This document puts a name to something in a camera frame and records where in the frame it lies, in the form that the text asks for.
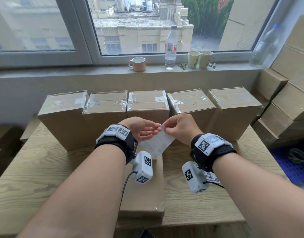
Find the tree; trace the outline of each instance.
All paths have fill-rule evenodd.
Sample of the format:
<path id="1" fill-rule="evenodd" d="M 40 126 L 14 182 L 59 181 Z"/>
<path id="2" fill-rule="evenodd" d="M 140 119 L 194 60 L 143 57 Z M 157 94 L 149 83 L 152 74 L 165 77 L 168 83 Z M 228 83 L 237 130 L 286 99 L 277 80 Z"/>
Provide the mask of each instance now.
<path id="1" fill-rule="evenodd" d="M 194 33 L 221 39 L 234 0 L 230 0 L 218 12 L 219 0 L 182 0 L 188 7 L 188 20 L 194 25 Z"/>

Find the blue plastic crate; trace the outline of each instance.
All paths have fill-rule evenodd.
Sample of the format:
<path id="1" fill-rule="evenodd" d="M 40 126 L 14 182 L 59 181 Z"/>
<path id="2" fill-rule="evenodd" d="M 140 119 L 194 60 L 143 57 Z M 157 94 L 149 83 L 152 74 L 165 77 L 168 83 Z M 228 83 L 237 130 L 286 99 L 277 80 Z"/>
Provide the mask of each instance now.
<path id="1" fill-rule="evenodd" d="M 296 164 L 287 158 L 287 154 L 292 147 L 281 147 L 271 149 L 270 153 L 280 165 L 285 174 L 289 177 L 293 184 L 304 182 L 304 163 Z"/>

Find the person's right hand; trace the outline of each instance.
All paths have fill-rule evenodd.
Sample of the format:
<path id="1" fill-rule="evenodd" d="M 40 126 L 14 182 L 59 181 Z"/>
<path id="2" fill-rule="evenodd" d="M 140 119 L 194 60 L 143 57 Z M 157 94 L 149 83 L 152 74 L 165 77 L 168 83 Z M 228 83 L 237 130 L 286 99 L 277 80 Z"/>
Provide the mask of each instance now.
<path id="1" fill-rule="evenodd" d="M 190 114 L 181 113 L 170 117 L 163 124 L 165 132 L 175 137 L 183 144 L 191 145 L 192 139 L 203 132 L 198 128 L 195 120 Z"/>

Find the wrist-mounted device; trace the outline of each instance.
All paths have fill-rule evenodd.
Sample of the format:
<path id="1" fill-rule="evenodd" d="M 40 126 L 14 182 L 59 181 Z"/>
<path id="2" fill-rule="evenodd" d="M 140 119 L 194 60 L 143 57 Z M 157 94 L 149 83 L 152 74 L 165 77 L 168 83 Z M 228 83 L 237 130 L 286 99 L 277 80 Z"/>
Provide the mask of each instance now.
<path id="1" fill-rule="evenodd" d="M 200 169 L 207 172 L 213 172 L 213 163 L 218 157 L 237 153 L 231 143 L 211 133 L 194 137 L 191 148 L 190 156 Z"/>
<path id="2" fill-rule="evenodd" d="M 95 149 L 103 144 L 113 144 L 119 147 L 126 156 L 126 164 L 136 156 L 138 142 L 131 131 L 122 124 L 110 125 L 96 140 Z"/>

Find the black cable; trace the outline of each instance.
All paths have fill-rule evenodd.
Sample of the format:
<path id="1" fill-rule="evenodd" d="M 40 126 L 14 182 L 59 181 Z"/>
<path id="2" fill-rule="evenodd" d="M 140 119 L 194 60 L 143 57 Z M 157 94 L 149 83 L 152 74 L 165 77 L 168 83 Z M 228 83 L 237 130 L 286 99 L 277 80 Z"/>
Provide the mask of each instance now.
<path id="1" fill-rule="evenodd" d="M 131 173 L 129 173 L 128 177 L 126 178 L 126 182 L 124 183 L 123 190 L 122 190 L 121 202 L 122 202 L 122 197 L 123 197 L 124 190 L 126 189 L 126 183 L 128 182 L 128 179 L 130 178 L 130 176 L 132 174 L 137 174 L 137 173 L 138 173 L 137 171 L 132 171 Z"/>
<path id="2" fill-rule="evenodd" d="M 210 181 L 205 181 L 205 182 L 203 182 L 203 184 L 207 184 L 207 183 L 214 184 L 214 185 L 218 185 L 218 186 L 221 187 L 221 188 L 225 188 L 225 187 L 223 187 L 222 185 L 217 184 L 217 183 L 215 183 L 215 182 L 210 182 Z"/>

